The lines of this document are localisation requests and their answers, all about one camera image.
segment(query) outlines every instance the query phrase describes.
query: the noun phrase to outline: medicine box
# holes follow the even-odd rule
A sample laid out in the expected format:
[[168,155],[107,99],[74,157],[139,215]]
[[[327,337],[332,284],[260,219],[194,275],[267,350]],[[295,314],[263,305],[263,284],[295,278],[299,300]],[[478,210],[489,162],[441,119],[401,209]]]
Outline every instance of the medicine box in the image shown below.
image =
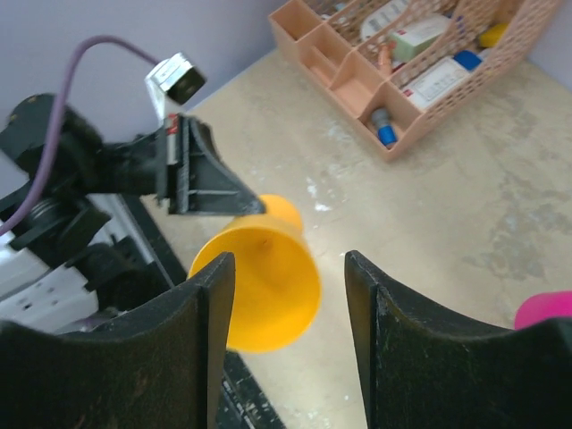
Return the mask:
[[396,29],[390,36],[393,58],[407,63],[425,51],[449,27],[450,19],[438,13]]

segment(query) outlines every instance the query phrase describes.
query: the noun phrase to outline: red label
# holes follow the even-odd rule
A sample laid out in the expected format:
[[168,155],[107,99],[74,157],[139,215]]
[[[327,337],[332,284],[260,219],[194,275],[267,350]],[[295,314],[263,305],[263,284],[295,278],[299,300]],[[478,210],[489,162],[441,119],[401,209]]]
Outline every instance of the red label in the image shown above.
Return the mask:
[[171,121],[171,126],[167,128],[167,136],[176,134],[179,131],[179,115],[169,114],[169,121]]

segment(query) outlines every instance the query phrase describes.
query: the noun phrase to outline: bottle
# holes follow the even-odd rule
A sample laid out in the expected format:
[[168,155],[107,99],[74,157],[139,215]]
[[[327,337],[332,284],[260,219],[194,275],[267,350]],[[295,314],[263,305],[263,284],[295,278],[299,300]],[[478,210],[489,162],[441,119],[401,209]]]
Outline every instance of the bottle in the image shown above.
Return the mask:
[[377,129],[377,137],[384,146],[392,145],[397,141],[397,136],[390,123],[390,114],[387,109],[377,109],[372,112],[371,122]]

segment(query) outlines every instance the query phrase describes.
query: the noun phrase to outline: cable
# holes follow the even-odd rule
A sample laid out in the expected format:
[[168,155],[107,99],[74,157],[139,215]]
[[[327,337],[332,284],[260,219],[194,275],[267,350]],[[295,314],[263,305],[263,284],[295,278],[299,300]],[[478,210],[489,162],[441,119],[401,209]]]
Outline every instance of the cable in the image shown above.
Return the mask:
[[133,54],[137,55],[139,58],[152,63],[154,66],[159,64],[159,61],[157,61],[151,55],[147,54],[131,43],[115,36],[94,36],[93,38],[84,40],[75,48],[65,69],[60,92],[55,96],[54,104],[52,105],[50,120],[47,126],[44,150],[42,151],[42,157],[39,162],[38,172],[36,173],[36,177],[34,178],[32,186],[30,187],[28,195],[24,201],[14,212],[14,214],[6,220],[6,222],[0,224],[0,237],[17,226],[28,215],[30,210],[34,207],[34,205],[36,205],[42,196],[44,188],[46,187],[47,181],[52,172],[52,167],[54,166],[54,160],[59,144],[60,130],[62,128],[63,114],[65,112],[65,104],[70,94],[70,89],[72,88],[73,76],[76,72],[78,64],[80,63],[81,57],[88,51],[88,49],[95,45],[101,45],[104,43],[111,43],[113,45],[124,47],[128,51],[131,51]]

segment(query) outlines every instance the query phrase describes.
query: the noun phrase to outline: small bottle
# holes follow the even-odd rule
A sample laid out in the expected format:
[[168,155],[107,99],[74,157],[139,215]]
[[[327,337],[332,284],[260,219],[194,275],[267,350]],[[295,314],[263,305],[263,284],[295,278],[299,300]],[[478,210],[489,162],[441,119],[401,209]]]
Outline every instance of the small bottle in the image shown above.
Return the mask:
[[385,76],[391,76],[393,67],[391,65],[391,50],[387,43],[382,43],[379,47],[379,56],[377,58],[377,66]]
[[372,112],[371,122],[377,129],[377,137],[384,146],[392,145],[397,141],[397,136],[390,123],[390,114],[386,109],[380,108],[374,110]]

